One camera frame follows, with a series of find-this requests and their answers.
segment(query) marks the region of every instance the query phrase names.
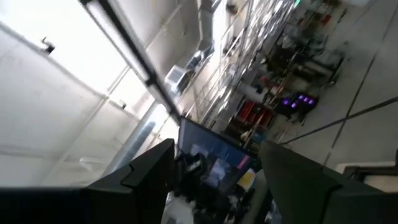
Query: monitor screen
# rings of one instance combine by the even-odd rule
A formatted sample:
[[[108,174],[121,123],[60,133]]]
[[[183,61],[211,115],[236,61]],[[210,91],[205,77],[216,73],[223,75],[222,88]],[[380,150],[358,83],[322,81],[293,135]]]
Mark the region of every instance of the monitor screen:
[[[248,171],[254,159],[242,149],[220,135],[182,119],[178,147],[186,154],[203,154],[207,161],[207,173],[203,182],[225,194]]]

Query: white ceiling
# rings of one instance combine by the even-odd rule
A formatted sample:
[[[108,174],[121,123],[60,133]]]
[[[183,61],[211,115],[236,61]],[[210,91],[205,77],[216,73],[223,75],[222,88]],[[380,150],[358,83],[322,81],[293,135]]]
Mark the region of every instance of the white ceiling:
[[[178,2],[182,6],[173,13]],[[197,48],[200,41],[197,0],[119,0],[118,3],[161,77]]]

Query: floor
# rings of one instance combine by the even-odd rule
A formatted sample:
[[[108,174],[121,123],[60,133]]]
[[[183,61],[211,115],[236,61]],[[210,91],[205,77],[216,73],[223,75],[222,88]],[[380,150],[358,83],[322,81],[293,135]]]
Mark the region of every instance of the floor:
[[[339,18],[340,11],[332,18]],[[324,32],[327,47],[348,42],[351,60],[343,65],[341,78],[325,90],[319,105],[305,124],[286,131],[283,141],[320,128],[347,114],[359,112],[398,95],[398,0],[370,0],[362,8],[348,7],[336,26],[332,21]],[[334,169],[345,162],[393,161],[398,148],[398,103],[351,119],[298,139],[287,147]]]

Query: computer screen display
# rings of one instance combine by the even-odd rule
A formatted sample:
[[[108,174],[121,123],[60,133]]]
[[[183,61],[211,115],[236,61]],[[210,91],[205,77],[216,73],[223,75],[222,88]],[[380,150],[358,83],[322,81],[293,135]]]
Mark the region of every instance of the computer screen display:
[[[178,147],[186,154],[206,157],[207,173],[202,181],[223,193],[228,193],[254,162],[238,146],[188,119],[182,119]]]

